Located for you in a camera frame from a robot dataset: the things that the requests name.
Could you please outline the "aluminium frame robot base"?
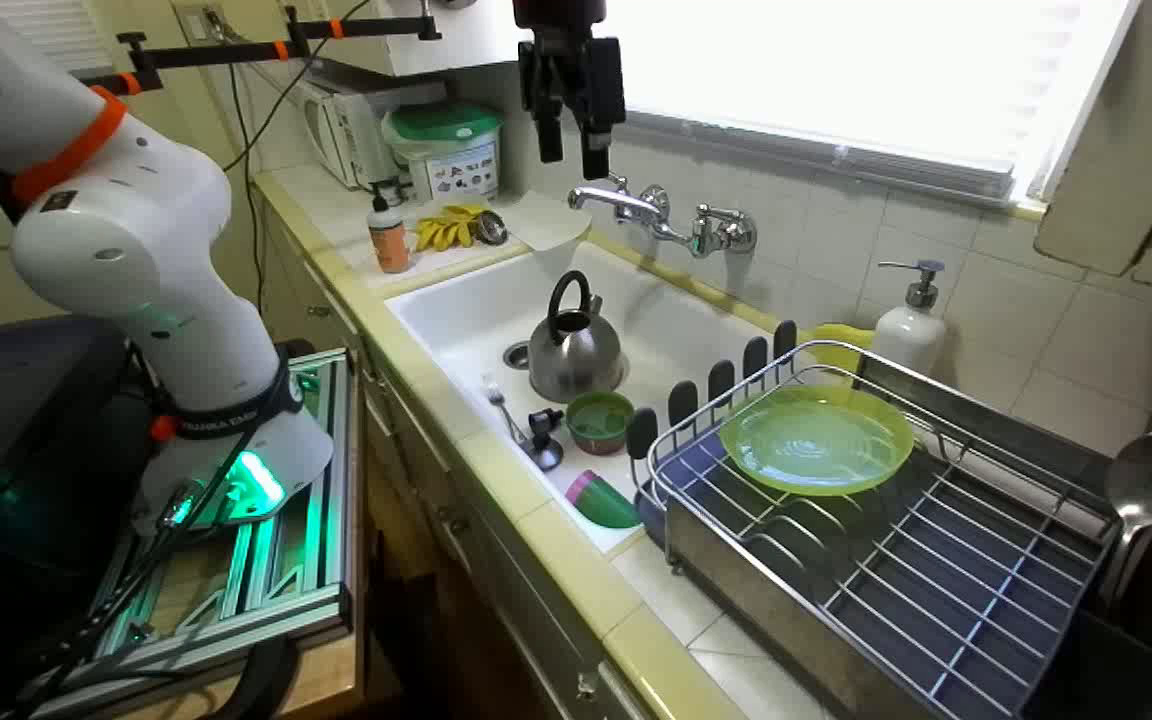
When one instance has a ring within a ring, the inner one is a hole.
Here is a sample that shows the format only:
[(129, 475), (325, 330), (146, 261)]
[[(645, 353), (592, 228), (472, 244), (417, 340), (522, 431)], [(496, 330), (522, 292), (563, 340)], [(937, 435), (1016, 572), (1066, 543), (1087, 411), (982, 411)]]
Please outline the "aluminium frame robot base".
[(187, 537), (107, 621), (33, 720), (121, 720), (159, 703), (207, 716), (212, 680), (300, 666), (357, 621), (357, 378), (344, 346), (290, 361), (306, 414), (331, 459), (270, 516)]

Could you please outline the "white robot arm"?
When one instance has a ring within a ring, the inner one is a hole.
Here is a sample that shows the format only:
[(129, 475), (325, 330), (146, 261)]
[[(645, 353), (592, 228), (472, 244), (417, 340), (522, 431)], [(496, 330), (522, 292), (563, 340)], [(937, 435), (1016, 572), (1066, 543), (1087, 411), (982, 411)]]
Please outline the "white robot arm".
[(12, 265), (63, 313), (107, 319), (159, 378), (172, 435), (141, 481), (141, 526), (184, 489), (215, 520), (279, 511), (331, 459), (261, 313), (212, 266), (224, 166), (135, 119), (0, 18), (0, 205)]

